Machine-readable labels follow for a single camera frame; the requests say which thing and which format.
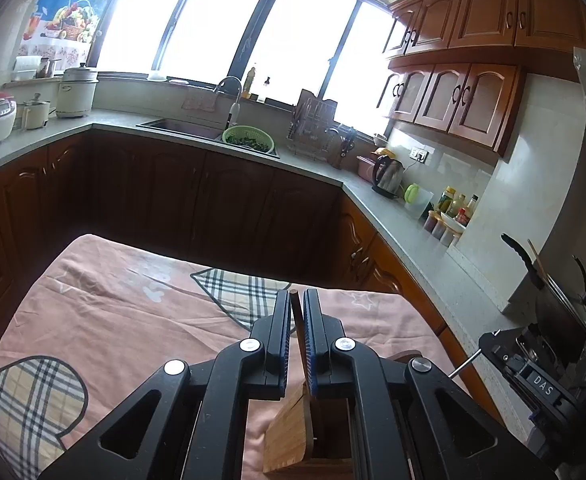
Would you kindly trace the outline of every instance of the kettle handle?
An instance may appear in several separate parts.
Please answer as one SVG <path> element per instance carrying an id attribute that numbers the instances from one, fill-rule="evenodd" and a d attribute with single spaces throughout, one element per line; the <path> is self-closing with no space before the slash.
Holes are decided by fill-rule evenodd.
<path id="1" fill-rule="evenodd" d="M 382 175 L 384 175 L 385 169 L 386 167 L 391 164 L 391 157 L 388 155 L 380 155 L 377 160 L 375 161 L 375 164 L 373 166 L 373 182 L 375 183 L 375 185 L 377 186 L 379 184 L 379 181 L 382 180 Z M 380 167 L 382 168 L 382 171 L 380 171 L 380 175 L 378 175 L 378 170 L 380 169 Z"/>

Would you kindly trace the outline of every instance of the kitchen counter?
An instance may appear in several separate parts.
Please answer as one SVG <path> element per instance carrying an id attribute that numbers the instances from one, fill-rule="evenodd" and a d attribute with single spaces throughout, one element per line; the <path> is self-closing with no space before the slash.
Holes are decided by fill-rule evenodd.
<path id="1" fill-rule="evenodd" d="M 156 118 L 100 109 L 93 110 L 90 116 L 83 118 L 52 118 L 45 128 L 18 130 L 0 142 L 0 166 L 55 140 L 97 129 L 171 140 L 293 171 L 342 187 L 422 286 L 468 355 L 477 349 L 478 339 L 483 333 L 526 323 L 523 319 L 510 319 L 502 315 L 476 282 L 449 256 L 447 248 L 422 229 L 422 222 L 407 214 L 403 203 L 388 200 L 373 192 L 371 184 L 355 173 L 336 170 L 324 162 L 296 156 L 282 145 L 278 147 L 280 158 L 277 159 L 207 139 L 136 126 Z M 529 410 L 484 358 L 478 358 L 474 365 L 508 429 L 517 438 L 524 440 L 531 428 L 527 420 Z"/>

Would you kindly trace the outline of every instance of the dish towel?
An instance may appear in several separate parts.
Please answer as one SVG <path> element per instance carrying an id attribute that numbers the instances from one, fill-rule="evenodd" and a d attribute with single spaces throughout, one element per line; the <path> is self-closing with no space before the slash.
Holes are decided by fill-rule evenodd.
<path id="1" fill-rule="evenodd" d="M 182 110 L 201 110 L 202 112 L 215 112 L 217 93 L 201 88 L 188 88 L 186 99 L 182 103 Z"/>

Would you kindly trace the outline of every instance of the plaid heart pattern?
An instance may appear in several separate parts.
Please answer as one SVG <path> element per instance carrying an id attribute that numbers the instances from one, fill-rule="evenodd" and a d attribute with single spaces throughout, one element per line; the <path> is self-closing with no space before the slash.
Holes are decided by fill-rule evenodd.
<path id="1" fill-rule="evenodd" d="M 249 331 L 260 317 L 273 314 L 278 291 L 291 286 L 291 282 L 213 268 L 194 272 L 191 278 L 228 317 Z"/>
<path id="2" fill-rule="evenodd" d="M 32 356 L 0 368 L 0 454 L 17 478 L 36 480 L 65 452 L 60 438 L 87 404 L 81 378 L 58 359 Z"/>

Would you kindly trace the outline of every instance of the pink tablecloth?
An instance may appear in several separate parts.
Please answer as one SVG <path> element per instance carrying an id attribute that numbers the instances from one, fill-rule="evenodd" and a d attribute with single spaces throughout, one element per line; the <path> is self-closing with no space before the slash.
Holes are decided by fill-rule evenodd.
<path id="1" fill-rule="evenodd" d="M 288 285 L 227 275 L 267 291 Z M 58 256 L 0 341 L 0 453 L 19 478 L 36 478 L 164 362 L 206 361 L 247 336 L 212 299 L 224 296 L 218 299 L 228 310 L 246 298 L 211 288 L 215 276 L 217 270 L 92 235 Z M 438 338 L 404 298 L 325 289 L 319 297 L 323 312 L 339 317 L 347 335 L 382 357 L 418 349 L 444 372 L 453 370 Z M 287 392 L 303 380 L 292 339 Z M 263 437 L 281 402 L 250 402 L 245 479 L 265 478 Z"/>

